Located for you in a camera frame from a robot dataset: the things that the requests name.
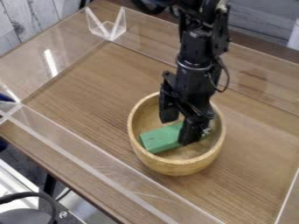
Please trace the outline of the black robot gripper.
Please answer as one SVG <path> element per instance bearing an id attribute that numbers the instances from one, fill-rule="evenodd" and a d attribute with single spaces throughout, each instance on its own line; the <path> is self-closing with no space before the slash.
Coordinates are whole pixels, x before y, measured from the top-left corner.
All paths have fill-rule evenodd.
<path id="1" fill-rule="evenodd" d="M 202 140 L 215 112 L 211 97 L 218 91 L 222 65 L 212 59 L 206 64 L 176 60 L 176 73 L 163 73 L 159 94 L 159 116 L 162 123 L 178 120 L 183 114 L 179 144 L 188 145 Z"/>

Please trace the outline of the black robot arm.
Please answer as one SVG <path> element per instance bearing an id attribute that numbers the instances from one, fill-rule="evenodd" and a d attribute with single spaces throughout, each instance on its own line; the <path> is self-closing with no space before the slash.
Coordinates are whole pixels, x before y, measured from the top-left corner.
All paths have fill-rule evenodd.
<path id="1" fill-rule="evenodd" d="M 163 73 L 159 116 L 163 123 L 183 119 L 178 142 L 202 140 L 216 113 L 211 97 L 226 91 L 220 76 L 230 71 L 220 55 L 230 49 L 228 0 L 170 0 L 179 10 L 180 51 L 175 73 Z"/>

